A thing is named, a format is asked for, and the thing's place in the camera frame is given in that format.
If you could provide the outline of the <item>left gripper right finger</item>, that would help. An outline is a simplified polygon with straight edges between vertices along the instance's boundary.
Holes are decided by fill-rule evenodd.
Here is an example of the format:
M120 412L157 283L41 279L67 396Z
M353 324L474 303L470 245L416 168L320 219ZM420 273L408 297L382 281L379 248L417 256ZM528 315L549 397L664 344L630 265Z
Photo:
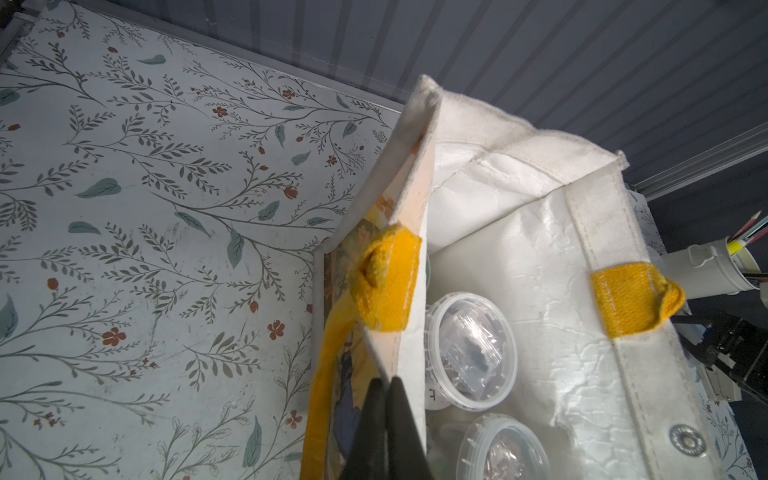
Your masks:
M400 377L393 377L385 400L387 478L432 478L425 451Z

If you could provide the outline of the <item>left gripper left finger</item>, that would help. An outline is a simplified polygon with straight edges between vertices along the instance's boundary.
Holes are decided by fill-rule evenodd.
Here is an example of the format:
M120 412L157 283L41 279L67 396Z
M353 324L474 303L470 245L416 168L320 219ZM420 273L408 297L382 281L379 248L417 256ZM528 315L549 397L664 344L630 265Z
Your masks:
M370 382L358 429L340 478L380 480L387 478L386 388L382 380Z

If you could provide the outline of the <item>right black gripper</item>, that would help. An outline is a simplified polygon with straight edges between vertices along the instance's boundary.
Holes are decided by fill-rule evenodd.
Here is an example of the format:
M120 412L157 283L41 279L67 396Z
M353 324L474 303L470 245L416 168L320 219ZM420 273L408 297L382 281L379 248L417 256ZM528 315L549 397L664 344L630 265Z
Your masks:
M705 368L724 374L736 387L767 404L767 330L725 312L712 316L674 315L675 327L704 328L698 340L679 333L684 350Z

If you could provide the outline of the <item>white canvas tote bag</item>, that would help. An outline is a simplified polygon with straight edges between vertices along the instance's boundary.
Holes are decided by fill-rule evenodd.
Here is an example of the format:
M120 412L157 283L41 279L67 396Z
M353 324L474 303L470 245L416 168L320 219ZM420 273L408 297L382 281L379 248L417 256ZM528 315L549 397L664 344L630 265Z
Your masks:
M334 233L315 250L304 479L341 479L369 384L400 377L432 478L456 479L485 414L531 429L552 479L721 479L622 153L418 80ZM454 292L504 314L518 368L485 411L425 408L426 309Z

